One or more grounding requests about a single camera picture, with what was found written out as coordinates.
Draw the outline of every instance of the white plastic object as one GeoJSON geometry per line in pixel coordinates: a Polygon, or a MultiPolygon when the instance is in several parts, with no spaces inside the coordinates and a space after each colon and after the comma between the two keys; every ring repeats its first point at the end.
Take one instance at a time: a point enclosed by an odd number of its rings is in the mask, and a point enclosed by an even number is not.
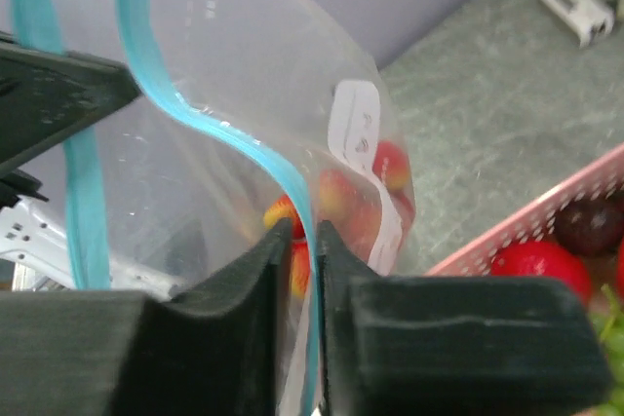
{"type": "Polygon", "coordinates": [[[541,0],[578,37],[585,48],[611,34],[615,12],[602,0],[541,0]]]}
{"type": "MultiPolygon", "coordinates": [[[[64,230],[51,223],[35,199],[21,197],[13,208],[0,210],[0,258],[32,268],[65,287],[73,288],[64,230]]],[[[117,289],[144,290],[166,299],[182,279],[132,262],[111,259],[111,281],[117,289]]]]}
{"type": "Polygon", "coordinates": [[[11,291],[34,291],[47,280],[48,277],[36,270],[21,263],[16,263],[13,271],[13,281],[11,282],[11,291]]]}

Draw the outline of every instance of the metal bracket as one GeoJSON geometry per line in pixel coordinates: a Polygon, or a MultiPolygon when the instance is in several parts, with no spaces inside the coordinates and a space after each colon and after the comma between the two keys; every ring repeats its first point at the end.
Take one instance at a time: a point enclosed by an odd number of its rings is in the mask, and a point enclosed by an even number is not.
{"type": "MultiPolygon", "coordinates": [[[[46,219],[31,197],[19,197],[14,207],[0,209],[0,258],[32,268],[68,288],[75,288],[69,267],[64,229],[46,219]]],[[[160,299],[183,283],[166,275],[113,256],[110,259],[111,286],[114,289],[137,289],[160,299]]]]}

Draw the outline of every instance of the red fruit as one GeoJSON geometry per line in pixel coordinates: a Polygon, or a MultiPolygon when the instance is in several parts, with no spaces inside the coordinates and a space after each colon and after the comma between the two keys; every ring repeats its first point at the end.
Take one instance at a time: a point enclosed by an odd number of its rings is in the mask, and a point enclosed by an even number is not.
{"type": "Polygon", "coordinates": [[[372,172],[389,190],[401,190],[410,182],[410,158],[396,144],[381,140],[374,155],[372,172]]]}
{"type": "Polygon", "coordinates": [[[310,251],[305,241],[292,244],[291,291],[303,299],[310,280],[310,251]]]}
{"type": "Polygon", "coordinates": [[[284,194],[264,213],[264,227],[271,229],[282,218],[290,218],[292,221],[292,237],[300,239],[305,236],[303,233],[303,223],[299,218],[293,202],[288,195],[284,194]]]}
{"type": "Polygon", "coordinates": [[[555,215],[555,239],[571,253],[596,257],[619,246],[624,236],[624,214],[611,202],[577,200],[555,215]]]}
{"type": "Polygon", "coordinates": [[[556,278],[576,292],[587,305],[592,297],[592,280],[577,257],[545,241],[512,244],[492,259],[490,273],[502,277],[540,276],[556,278]]]}

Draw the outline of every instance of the blue zipper seal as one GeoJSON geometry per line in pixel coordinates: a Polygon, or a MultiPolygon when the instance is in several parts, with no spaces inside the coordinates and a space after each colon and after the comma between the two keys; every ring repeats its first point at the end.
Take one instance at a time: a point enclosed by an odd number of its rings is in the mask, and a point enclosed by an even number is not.
{"type": "Polygon", "coordinates": [[[314,410],[319,375],[320,283],[316,265],[316,236],[310,195],[303,176],[279,153],[247,133],[224,126],[219,120],[198,113],[173,84],[149,23],[150,0],[116,0],[117,21],[128,64],[143,93],[176,121],[215,138],[239,151],[268,172],[290,197],[297,210],[310,250],[312,285],[310,326],[306,350],[306,375],[301,402],[301,416],[314,410]]]}
{"type": "MultiPolygon", "coordinates": [[[[30,49],[63,54],[52,0],[11,0],[17,41],[30,49]]],[[[78,289],[110,289],[106,201],[93,128],[63,143],[65,224],[69,264],[78,289]]]]}

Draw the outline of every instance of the white label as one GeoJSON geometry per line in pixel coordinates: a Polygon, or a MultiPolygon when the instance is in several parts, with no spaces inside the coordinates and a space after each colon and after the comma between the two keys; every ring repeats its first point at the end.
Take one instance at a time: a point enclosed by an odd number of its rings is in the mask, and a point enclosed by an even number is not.
{"type": "Polygon", "coordinates": [[[337,85],[328,126],[328,147],[336,159],[365,177],[379,192],[381,224],[369,266],[387,275],[396,260],[403,230],[401,216],[388,190],[372,172],[380,118],[381,100],[374,83],[344,80],[337,85]]]}

